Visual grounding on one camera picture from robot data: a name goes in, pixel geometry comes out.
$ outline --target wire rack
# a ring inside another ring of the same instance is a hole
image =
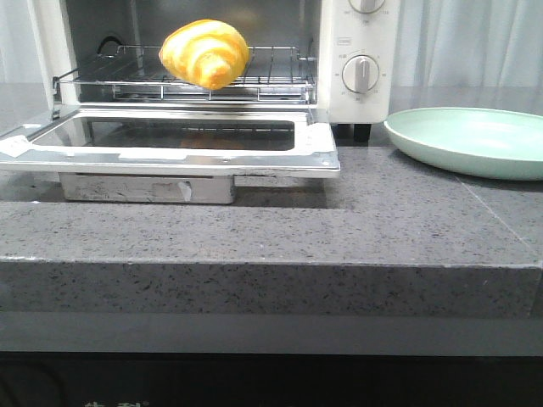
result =
[[[97,54],[74,70],[53,78],[81,85],[82,101],[107,95],[113,101],[298,103],[314,101],[316,59],[301,56],[297,47],[251,47],[244,73],[231,85],[209,91],[182,81],[160,63],[160,47],[122,45],[115,55]],[[100,92],[85,86],[102,86]]]

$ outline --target mint green plate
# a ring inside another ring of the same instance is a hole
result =
[[[391,114],[392,143],[436,167],[502,180],[543,180],[543,117],[505,110],[428,108]]]

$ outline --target open oven door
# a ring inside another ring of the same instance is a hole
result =
[[[85,106],[0,137],[0,169],[60,174],[68,199],[228,204],[234,176],[339,175],[316,110]]]

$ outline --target oven dial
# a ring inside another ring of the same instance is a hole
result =
[[[379,67],[366,55],[358,55],[345,64],[343,82],[347,88],[356,93],[367,93],[377,83]]]
[[[384,0],[349,0],[350,5],[359,13],[373,13],[379,10]]]

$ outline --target gray granite countertop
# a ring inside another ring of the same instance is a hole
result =
[[[541,100],[522,89],[395,89],[392,110],[543,114]],[[4,130],[43,106],[17,103],[28,109],[3,108]],[[230,206],[67,203],[56,175],[1,172],[0,307],[543,315],[543,183],[429,167],[390,145],[382,125],[369,145],[338,144],[339,179],[240,179]]]

